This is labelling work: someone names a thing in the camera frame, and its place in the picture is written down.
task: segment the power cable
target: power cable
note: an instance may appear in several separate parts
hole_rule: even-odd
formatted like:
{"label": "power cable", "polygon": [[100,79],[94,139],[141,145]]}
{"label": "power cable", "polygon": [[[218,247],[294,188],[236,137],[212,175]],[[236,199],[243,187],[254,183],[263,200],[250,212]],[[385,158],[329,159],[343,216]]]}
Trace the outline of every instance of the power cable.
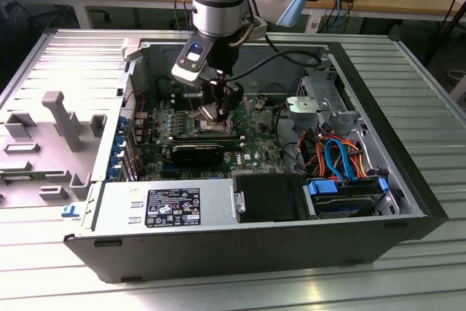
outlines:
{"label": "power cable", "polygon": [[45,27],[33,16],[31,15],[31,13],[18,1],[18,0],[13,0],[14,3],[16,3],[21,9],[23,9],[23,11],[27,14],[27,16],[30,17],[30,19],[32,19],[35,23],[37,23],[39,25],[39,27],[44,30]]}
{"label": "power cable", "polygon": [[236,76],[231,76],[231,77],[225,79],[224,81],[225,82],[233,82],[235,80],[241,79],[244,76],[247,76],[248,74],[250,74],[250,73],[254,72],[255,70],[257,70],[258,68],[262,67],[266,63],[274,60],[275,58],[278,58],[279,56],[284,56],[286,54],[301,54],[301,55],[309,56],[309,57],[315,59],[315,61],[316,61],[314,63],[314,65],[313,65],[313,67],[319,66],[320,63],[322,62],[319,55],[316,55],[316,54],[314,54],[312,52],[309,52],[309,51],[306,51],[306,50],[301,50],[301,49],[283,50],[283,51],[276,52],[273,55],[270,55],[268,58],[263,59],[261,62],[257,63],[256,65],[252,66],[251,68],[249,68],[248,70],[242,72],[241,74],[238,74]]}
{"label": "power cable", "polygon": [[[249,5],[252,7],[254,13],[257,15],[257,17],[261,17],[260,14],[259,14],[259,10],[258,10],[258,7],[257,7],[257,3],[256,3],[256,0],[248,0],[249,1]],[[269,36],[267,35],[267,33],[264,34],[264,38],[267,42],[267,44],[276,52],[276,53],[279,53],[280,50],[275,46],[275,44],[272,42],[272,40],[269,38]],[[301,66],[301,67],[305,67],[305,68],[315,68],[316,65],[314,63],[306,63],[306,62],[302,62],[302,61],[297,61],[297,60],[294,60],[293,58],[290,58],[289,56],[287,55],[283,55],[283,58],[285,58],[288,62],[291,62],[291,63],[294,63],[295,65],[297,66]]]}
{"label": "power cable", "polygon": [[427,54],[425,55],[424,61],[422,62],[424,64],[424,66],[427,66],[430,63],[430,61],[433,59],[433,57],[435,56],[437,51],[440,49],[440,46],[443,43],[443,40],[445,40],[445,38],[451,33],[454,26],[460,20],[460,18],[458,18],[458,17],[462,17],[462,14],[460,12],[462,11],[462,8],[464,6],[466,6],[466,3],[464,3],[461,6],[460,11],[458,11],[458,13],[452,19],[450,25],[448,25],[446,30],[442,33],[443,26],[445,25],[450,13],[451,13],[451,10],[453,9],[453,6],[454,6],[455,2],[456,2],[456,0],[451,1],[450,8],[449,8],[448,12],[446,13],[445,18],[443,19],[443,21],[442,21],[442,23],[440,25],[440,28],[438,29],[437,35],[435,36],[435,40],[432,40],[432,44],[429,46],[429,50],[427,51]]}

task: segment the warning label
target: warning label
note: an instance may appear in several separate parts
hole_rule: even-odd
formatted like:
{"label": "warning label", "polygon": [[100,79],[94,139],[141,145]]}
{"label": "warning label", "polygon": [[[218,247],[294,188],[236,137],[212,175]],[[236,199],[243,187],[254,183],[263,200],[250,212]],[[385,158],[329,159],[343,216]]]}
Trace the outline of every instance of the warning label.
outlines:
{"label": "warning label", "polygon": [[201,224],[199,189],[151,189],[146,208],[147,227]]}

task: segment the yellow wire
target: yellow wire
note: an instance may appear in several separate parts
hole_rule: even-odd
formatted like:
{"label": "yellow wire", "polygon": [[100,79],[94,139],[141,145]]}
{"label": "yellow wire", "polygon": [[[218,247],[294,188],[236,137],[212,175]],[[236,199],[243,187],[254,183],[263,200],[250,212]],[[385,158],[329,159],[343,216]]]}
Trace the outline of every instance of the yellow wire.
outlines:
{"label": "yellow wire", "polygon": [[362,154],[359,155],[359,164],[361,164],[361,171],[363,172],[364,177],[367,178],[368,176],[367,176],[366,171],[364,170],[363,155]]}

